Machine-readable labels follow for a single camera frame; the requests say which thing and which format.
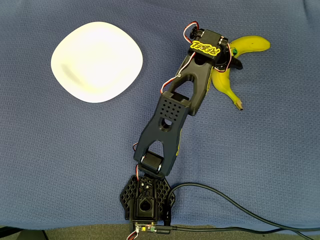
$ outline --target white plate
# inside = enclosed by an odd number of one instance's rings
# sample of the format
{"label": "white plate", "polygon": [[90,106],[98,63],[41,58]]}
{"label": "white plate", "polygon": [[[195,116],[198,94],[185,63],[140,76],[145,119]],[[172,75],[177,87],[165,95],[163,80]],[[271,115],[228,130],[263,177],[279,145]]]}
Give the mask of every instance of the white plate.
{"label": "white plate", "polygon": [[122,93],[142,64],[136,42],[106,22],[77,28],[60,42],[51,58],[52,72],[62,87],[88,103],[101,103]]}

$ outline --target blue fabric surface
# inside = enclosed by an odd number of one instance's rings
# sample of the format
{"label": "blue fabric surface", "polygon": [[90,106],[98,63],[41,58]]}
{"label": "blue fabric surface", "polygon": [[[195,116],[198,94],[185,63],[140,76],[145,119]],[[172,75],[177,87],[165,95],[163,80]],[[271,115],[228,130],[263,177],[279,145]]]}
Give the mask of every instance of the blue fabric surface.
{"label": "blue fabric surface", "polygon": [[[320,226],[318,0],[0,1],[0,225],[127,223],[119,196],[135,172],[132,144],[187,54],[182,32],[194,20],[271,48],[231,70],[244,111],[212,86],[187,118],[168,182],[212,186],[280,224]],[[121,95],[92,104],[62,88],[50,61],[65,36],[95,21],[127,32],[143,67]],[[173,224],[273,228],[203,189],[176,199]]]}

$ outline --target yellow banana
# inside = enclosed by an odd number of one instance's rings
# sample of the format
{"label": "yellow banana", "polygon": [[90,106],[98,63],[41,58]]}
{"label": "yellow banana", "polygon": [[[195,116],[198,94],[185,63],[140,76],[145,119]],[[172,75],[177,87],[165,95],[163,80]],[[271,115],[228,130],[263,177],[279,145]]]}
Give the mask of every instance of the yellow banana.
{"label": "yellow banana", "polygon": [[[270,48],[270,42],[261,36],[243,36],[230,43],[232,55],[238,58],[241,54],[251,52],[262,52]],[[233,104],[243,110],[242,102],[230,88],[230,69],[225,72],[218,72],[214,68],[211,70],[211,78],[214,87],[229,96]]]}

